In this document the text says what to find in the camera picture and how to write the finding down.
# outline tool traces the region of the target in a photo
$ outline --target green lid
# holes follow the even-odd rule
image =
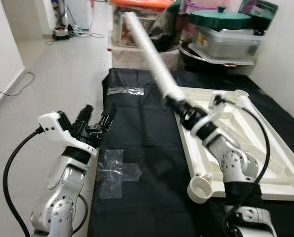
[[[208,27],[217,31],[222,29],[240,30],[251,27],[251,17],[242,13],[224,12],[225,7],[218,7],[217,10],[193,11],[190,16],[190,23]]]

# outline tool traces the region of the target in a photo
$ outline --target clear tape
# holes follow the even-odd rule
[[[107,95],[113,94],[129,94],[129,95],[144,95],[145,91],[143,88],[137,87],[115,87],[115,88],[108,88]]]
[[[102,181],[99,189],[101,199],[122,198],[122,182],[139,180],[139,165],[123,163],[123,150],[106,150],[104,160],[98,163],[96,179]]]

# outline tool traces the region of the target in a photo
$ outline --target orange lid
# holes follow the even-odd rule
[[[173,0],[112,0],[113,3],[145,6],[145,7],[159,7],[167,8]]]

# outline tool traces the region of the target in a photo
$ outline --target table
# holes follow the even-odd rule
[[[294,152],[294,119],[246,76],[176,72],[180,86],[245,90],[251,101]],[[110,88],[143,88],[144,95],[108,94]],[[89,237],[220,237],[224,199],[199,205],[190,200],[190,181],[173,112],[147,71],[111,69],[103,81],[104,113],[115,120],[102,142],[106,150],[123,149],[124,163],[139,165],[138,182],[122,182],[122,197],[101,199],[103,181],[95,181]],[[279,237],[294,237],[294,202],[266,201]]]

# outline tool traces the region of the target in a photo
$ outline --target black cloth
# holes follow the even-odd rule
[[[265,95],[248,77],[209,76],[176,72],[180,86],[207,89],[242,89],[294,152],[294,119]],[[112,94],[108,88],[144,88],[144,96]],[[123,149],[125,163],[136,163],[138,182],[122,183],[122,198],[101,199],[102,181],[95,181],[89,237],[220,237],[224,199],[199,205],[186,189],[190,175],[174,114],[163,103],[146,71],[111,69],[103,82],[104,113],[115,111],[104,137],[105,150]],[[279,237],[294,237],[294,202],[266,201]]]

